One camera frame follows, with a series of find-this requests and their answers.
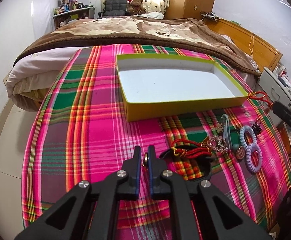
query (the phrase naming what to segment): teal bead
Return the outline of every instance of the teal bead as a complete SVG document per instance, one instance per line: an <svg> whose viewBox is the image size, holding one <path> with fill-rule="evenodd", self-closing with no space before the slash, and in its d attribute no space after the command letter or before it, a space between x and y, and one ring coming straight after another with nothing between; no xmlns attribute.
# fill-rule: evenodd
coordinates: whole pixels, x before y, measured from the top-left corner
<svg viewBox="0 0 291 240"><path fill-rule="evenodd" d="M236 153L237 150L239 149L239 147L240 147L239 144L237 144L237 143L236 143L236 144L233 144L233 145L232 145L232 150L233 150L233 152Z"/></svg>

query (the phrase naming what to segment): triangular cutout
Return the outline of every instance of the triangular cutout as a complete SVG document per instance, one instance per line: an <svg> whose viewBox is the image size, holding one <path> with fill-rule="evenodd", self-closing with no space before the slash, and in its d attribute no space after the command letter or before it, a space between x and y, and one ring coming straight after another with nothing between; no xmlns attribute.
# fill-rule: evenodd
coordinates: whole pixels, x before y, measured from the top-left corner
<svg viewBox="0 0 291 240"><path fill-rule="evenodd" d="M212 199L216 209L218 209L225 229L229 230L243 223L243 220L236 213L234 213L234 211L229 208L219 197L214 196Z"/></svg>
<svg viewBox="0 0 291 240"><path fill-rule="evenodd" d="M76 197L69 198L47 218L46 223L56 229L64 229L76 200Z"/></svg>

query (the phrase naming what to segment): floor tile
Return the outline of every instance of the floor tile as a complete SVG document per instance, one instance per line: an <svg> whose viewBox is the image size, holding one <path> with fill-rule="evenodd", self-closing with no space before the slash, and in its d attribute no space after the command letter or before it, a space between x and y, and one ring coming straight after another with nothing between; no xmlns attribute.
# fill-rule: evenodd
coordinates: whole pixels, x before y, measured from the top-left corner
<svg viewBox="0 0 291 240"><path fill-rule="evenodd" d="M36 113L10 113L0 136L0 171L21 178L23 156Z"/></svg>
<svg viewBox="0 0 291 240"><path fill-rule="evenodd" d="M0 172L0 235L13 240L22 230L21 179Z"/></svg>
<svg viewBox="0 0 291 240"><path fill-rule="evenodd" d="M10 113L16 113L16 112L21 112L21 111L24 111L23 109L17 107L16 105L13 105Z"/></svg>

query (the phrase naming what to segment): wooden headboard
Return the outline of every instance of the wooden headboard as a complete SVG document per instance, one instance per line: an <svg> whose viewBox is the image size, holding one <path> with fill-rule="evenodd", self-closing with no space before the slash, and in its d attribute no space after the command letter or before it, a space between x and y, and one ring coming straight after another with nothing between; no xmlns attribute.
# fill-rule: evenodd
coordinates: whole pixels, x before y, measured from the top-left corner
<svg viewBox="0 0 291 240"><path fill-rule="evenodd" d="M251 41L250 31L224 19L220 19L218 22L206 19L204 20L204 24L207 25L209 29L218 34L229 36L239 49L251 56L249 49L249 44ZM273 71L281 58L282 54L276 48L274 48L259 36L254 36L253 59L258 64L261 72L263 71L264 67L267 67Z"/></svg>

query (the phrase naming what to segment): plaid fabric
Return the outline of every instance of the plaid fabric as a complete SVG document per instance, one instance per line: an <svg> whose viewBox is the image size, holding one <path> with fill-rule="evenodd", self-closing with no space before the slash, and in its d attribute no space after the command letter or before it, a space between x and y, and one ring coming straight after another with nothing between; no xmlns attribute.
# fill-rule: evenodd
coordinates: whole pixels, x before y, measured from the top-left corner
<svg viewBox="0 0 291 240"><path fill-rule="evenodd" d="M159 155L176 138L197 142L215 133L222 114L231 128L252 125L256 117L263 132L258 143L263 166L248 172L245 162L220 155L213 165L212 183L263 228L271 228L276 210L291 184L291 170L281 138L264 108L253 100L240 107L169 116L146 121L125 119L116 55L164 53L209 59L220 64L249 91L225 62L182 49L115 44L79 50L61 71L42 103L32 126L22 173L22 211L27 227L79 181L97 182L132 157L135 145L150 144ZM238 135L232 134L233 143ZM171 169L185 179L200 176L192 161L175 159ZM147 178L141 175L140 198L121 201L117 239L171 239L167 201L152 201Z"/></svg>

